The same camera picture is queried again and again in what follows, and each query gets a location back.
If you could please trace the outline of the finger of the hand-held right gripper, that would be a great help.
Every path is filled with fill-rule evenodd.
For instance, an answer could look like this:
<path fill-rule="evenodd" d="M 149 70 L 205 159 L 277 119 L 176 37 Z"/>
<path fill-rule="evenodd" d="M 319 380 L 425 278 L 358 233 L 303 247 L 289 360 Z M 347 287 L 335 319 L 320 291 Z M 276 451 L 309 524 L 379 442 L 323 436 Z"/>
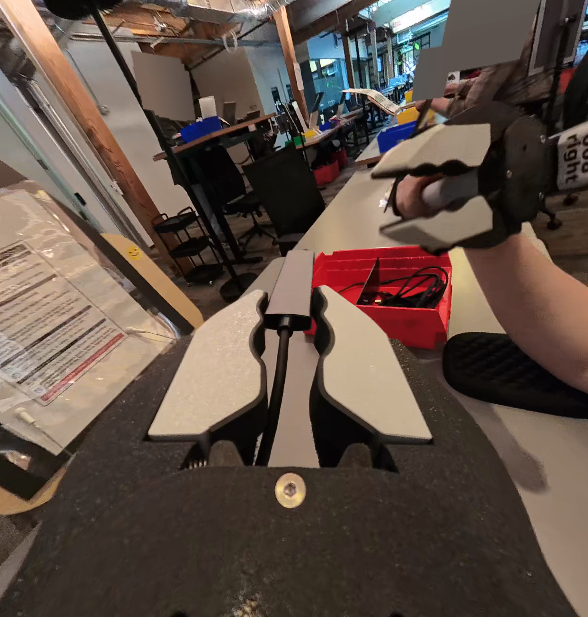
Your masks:
<path fill-rule="evenodd" d="M 396 178 L 399 174 L 413 174 L 416 170 L 430 170 L 430 175 L 450 174 L 452 167 L 476 168 L 491 146 L 491 125 L 448 125 L 431 127 L 411 136 L 384 153 L 372 169 L 374 179 Z"/>
<path fill-rule="evenodd" d="M 379 228 L 379 233 L 401 245 L 435 253 L 450 251 L 492 229 L 493 211 L 482 196 L 476 196 L 458 210 L 442 210 L 426 219 L 387 223 Z"/>

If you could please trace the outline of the red plastic bin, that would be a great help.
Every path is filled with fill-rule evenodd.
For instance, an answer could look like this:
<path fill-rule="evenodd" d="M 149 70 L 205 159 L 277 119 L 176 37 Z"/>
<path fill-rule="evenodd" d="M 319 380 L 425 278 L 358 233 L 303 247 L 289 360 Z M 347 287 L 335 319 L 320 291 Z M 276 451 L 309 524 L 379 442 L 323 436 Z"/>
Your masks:
<path fill-rule="evenodd" d="M 379 298 L 356 304 L 362 285 L 380 258 Z M 432 350 L 447 340 L 452 302 L 452 264 L 418 247 L 385 247 L 320 253 L 313 287 L 327 286 L 367 314 L 389 338 L 406 347 Z"/>

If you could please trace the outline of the person's right hand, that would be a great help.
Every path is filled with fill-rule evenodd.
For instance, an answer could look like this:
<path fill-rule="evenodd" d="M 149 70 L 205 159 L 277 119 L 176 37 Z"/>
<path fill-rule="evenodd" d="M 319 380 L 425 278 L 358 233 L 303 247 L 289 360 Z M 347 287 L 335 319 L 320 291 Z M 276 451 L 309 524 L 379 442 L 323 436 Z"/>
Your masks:
<path fill-rule="evenodd" d="M 442 174 L 413 176 L 407 174 L 396 186 L 393 213 L 403 220 L 429 218 L 437 211 L 423 201 L 423 191 L 429 185 L 443 179 Z"/>

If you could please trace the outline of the instruction sheet in plastic sleeve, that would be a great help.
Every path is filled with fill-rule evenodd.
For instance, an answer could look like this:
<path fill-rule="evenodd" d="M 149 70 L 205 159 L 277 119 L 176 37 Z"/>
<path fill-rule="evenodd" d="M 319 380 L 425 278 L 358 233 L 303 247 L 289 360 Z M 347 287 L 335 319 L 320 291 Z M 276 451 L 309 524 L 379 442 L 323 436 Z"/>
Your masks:
<path fill-rule="evenodd" d="M 58 455 L 174 342 L 68 225 L 0 192 L 0 425 Z"/>

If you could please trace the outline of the black floor lamp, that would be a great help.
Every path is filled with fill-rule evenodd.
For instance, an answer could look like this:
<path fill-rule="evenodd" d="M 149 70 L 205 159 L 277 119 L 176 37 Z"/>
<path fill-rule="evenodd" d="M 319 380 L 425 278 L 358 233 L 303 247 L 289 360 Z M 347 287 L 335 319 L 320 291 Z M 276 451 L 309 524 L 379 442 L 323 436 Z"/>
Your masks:
<path fill-rule="evenodd" d="M 209 217 L 201 201 L 198 200 L 198 197 L 192 188 L 192 184 L 190 183 L 190 180 L 185 173 L 183 166 L 175 155 L 172 147 L 170 146 L 170 143 L 167 140 L 166 135 L 163 133 L 159 125 L 157 116 L 154 114 L 154 112 L 144 108 L 144 103 L 142 102 L 136 79 L 132 74 L 124 56 L 122 55 L 122 52 L 120 51 L 117 43 L 113 38 L 113 35 L 111 34 L 101 15 L 102 9 L 111 9 L 113 7 L 116 7 L 118 4 L 120 4 L 119 1 L 44 1 L 45 7 L 53 15 L 56 15 L 57 17 L 60 17 L 62 19 L 82 20 L 89 16 L 94 19 L 100 33 L 105 40 L 105 43 L 107 44 L 107 47 L 109 48 L 117 65 L 119 66 L 120 71 L 124 75 L 125 80 L 128 82 L 128 85 L 132 90 L 134 96 L 136 97 L 140 108 L 144 112 L 153 132 L 155 133 L 159 145 L 162 147 L 163 152 L 166 154 L 167 162 L 171 170 L 174 171 L 174 176 L 176 177 L 176 179 L 181 181 L 182 188 L 189 196 L 193 206 L 196 208 L 199 216 L 203 220 L 206 231 L 209 233 L 209 236 L 213 241 L 215 248 L 219 252 L 222 264 L 230 275 L 229 281 L 225 282 L 222 285 L 220 289 L 220 294 L 227 303 L 233 303 L 244 295 L 249 286 L 255 281 L 255 276 L 251 273 L 246 273 L 244 276 L 236 273 L 234 266 L 231 260 L 228 258 L 227 253 L 223 248 L 222 242 L 213 227 L 213 224 L 211 222 L 212 219 Z"/>

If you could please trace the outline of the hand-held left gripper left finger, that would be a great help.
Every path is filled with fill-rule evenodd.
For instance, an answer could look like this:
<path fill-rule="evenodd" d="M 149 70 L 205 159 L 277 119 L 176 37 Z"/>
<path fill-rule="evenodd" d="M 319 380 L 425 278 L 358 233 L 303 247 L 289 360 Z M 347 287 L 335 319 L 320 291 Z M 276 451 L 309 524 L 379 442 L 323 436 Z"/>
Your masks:
<path fill-rule="evenodd" d="M 152 441 L 204 441 L 266 408 L 267 292 L 246 293 L 194 333 L 148 429 Z"/>

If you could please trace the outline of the grey usb hub with cable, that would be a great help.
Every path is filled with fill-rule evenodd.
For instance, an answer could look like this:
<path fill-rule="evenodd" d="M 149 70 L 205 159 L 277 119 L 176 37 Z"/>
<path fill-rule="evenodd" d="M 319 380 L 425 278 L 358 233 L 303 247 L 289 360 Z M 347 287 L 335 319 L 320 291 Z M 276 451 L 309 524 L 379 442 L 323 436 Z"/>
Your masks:
<path fill-rule="evenodd" d="M 257 467 L 267 467 L 271 457 L 287 379 L 290 338 L 311 328 L 314 259 L 314 252 L 308 250 L 292 250 L 285 256 L 264 313 L 265 330 L 277 334 L 278 345 L 267 424 L 254 462 Z"/>

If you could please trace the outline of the black rolling cart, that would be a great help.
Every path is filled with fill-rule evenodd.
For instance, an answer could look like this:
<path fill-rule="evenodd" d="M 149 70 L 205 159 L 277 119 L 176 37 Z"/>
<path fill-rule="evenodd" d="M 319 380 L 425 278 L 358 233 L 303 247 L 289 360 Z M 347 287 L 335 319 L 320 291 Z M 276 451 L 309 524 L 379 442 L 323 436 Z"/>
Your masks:
<path fill-rule="evenodd" d="M 188 286 L 212 286 L 223 276 L 216 248 L 193 207 L 174 216 L 160 213 L 152 224 Z"/>

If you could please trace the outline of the wooden support post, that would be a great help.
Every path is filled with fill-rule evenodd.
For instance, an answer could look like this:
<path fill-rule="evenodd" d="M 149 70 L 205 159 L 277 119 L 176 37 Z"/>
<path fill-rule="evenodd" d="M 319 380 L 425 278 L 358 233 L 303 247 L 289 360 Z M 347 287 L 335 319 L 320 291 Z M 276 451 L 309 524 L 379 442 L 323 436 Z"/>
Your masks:
<path fill-rule="evenodd" d="M 155 203 L 36 6 L 32 1 L 0 1 L 0 15 L 37 71 L 96 150 L 163 260 L 174 268 L 176 264 L 166 244 L 153 229 L 152 220 L 159 214 Z"/>
<path fill-rule="evenodd" d="M 305 99 L 305 89 L 302 81 L 301 70 L 295 54 L 295 46 L 291 35 L 287 9 L 284 5 L 274 11 L 273 19 L 275 21 L 277 34 L 281 44 L 287 73 L 290 78 L 291 92 L 295 102 L 298 105 L 298 109 L 301 112 L 301 118 L 305 124 L 307 124 L 309 114 Z"/>

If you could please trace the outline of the small red crate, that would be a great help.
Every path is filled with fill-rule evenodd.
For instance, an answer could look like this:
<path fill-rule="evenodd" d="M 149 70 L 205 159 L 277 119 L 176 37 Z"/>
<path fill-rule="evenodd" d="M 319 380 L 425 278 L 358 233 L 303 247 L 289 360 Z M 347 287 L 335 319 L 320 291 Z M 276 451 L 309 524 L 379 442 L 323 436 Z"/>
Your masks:
<path fill-rule="evenodd" d="M 340 171 L 340 164 L 336 159 L 327 164 L 317 166 L 313 170 L 316 185 L 320 188 L 334 182 L 339 177 Z"/>

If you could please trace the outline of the person's right forearm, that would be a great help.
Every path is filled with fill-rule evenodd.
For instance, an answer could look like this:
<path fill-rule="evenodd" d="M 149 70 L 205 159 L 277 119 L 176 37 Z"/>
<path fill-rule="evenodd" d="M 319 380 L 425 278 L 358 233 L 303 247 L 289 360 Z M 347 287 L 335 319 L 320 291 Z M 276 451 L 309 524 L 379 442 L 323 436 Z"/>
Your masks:
<path fill-rule="evenodd" d="M 561 382 L 588 394 L 588 287 L 523 233 L 464 253 L 514 344 Z"/>

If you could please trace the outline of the wooden top desk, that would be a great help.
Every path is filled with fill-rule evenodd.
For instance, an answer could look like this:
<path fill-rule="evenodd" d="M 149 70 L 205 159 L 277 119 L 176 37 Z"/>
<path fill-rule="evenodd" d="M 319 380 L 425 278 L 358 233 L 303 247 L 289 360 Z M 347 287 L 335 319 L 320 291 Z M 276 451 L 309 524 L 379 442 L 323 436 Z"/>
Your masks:
<path fill-rule="evenodd" d="M 255 133 L 267 133 L 273 128 L 272 120 L 276 118 L 276 113 L 268 115 L 251 115 L 245 121 L 236 125 L 223 128 L 217 133 L 205 136 L 192 143 L 183 143 L 175 146 L 173 149 L 175 155 L 183 166 L 192 187 L 201 186 L 206 198 L 207 204 L 210 205 L 211 213 L 215 217 L 216 224 L 214 229 L 220 229 L 225 238 L 225 242 L 232 252 L 236 265 L 254 265 L 261 262 L 261 258 L 247 257 L 246 251 L 239 248 L 236 238 L 233 235 L 231 228 L 228 225 L 226 217 L 221 209 L 221 200 L 216 196 L 216 193 L 210 182 L 206 179 L 203 170 L 198 163 L 198 155 L 210 146 L 221 145 L 226 150 L 232 148 L 239 143 L 246 143 Z M 153 156 L 153 161 L 166 160 L 166 154 L 160 151 Z"/>

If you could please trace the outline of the black bin divider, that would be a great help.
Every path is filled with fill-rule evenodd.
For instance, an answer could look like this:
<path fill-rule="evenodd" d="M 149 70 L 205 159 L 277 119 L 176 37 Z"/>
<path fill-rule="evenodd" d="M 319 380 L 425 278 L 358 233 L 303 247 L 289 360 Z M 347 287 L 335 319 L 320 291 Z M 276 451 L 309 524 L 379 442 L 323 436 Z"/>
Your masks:
<path fill-rule="evenodd" d="M 374 266 L 367 276 L 367 280 L 362 285 L 362 290 L 356 304 L 358 306 L 367 306 L 376 304 L 377 300 L 381 302 L 382 299 L 379 298 L 381 286 L 380 258 L 376 258 Z"/>

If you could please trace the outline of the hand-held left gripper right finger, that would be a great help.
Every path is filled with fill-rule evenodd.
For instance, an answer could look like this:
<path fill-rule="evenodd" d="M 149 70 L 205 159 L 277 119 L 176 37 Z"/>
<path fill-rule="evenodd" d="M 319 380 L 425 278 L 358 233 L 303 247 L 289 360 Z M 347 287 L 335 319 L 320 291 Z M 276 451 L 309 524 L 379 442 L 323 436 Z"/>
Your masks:
<path fill-rule="evenodd" d="M 314 288 L 312 309 L 323 400 L 381 443 L 431 443 L 430 429 L 382 328 L 326 285 Z"/>

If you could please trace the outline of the black office chair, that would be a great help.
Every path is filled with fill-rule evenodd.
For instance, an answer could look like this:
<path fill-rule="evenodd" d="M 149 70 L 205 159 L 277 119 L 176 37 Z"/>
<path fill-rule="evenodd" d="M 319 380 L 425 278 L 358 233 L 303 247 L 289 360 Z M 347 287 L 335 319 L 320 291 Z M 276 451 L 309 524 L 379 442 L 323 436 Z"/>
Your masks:
<path fill-rule="evenodd" d="M 325 210 L 314 175 L 293 144 L 244 165 L 242 171 L 267 212 L 285 257 Z"/>
<path fill-rule="evenodd" d="M 236 241 L 240 249 L 246 250 L 253 236 L 268 237 L 276 244 L 276 237 L 262 226 L 258 218 L 262 215 L 262 204 L 253 190 L 245 186 L 244 177 L 231 159 L 227 150 L 221 146 L 210 146 L 198 155 L 198 163 L 221 200 L 224 214 L 250 217 L 253 225 Z"/>

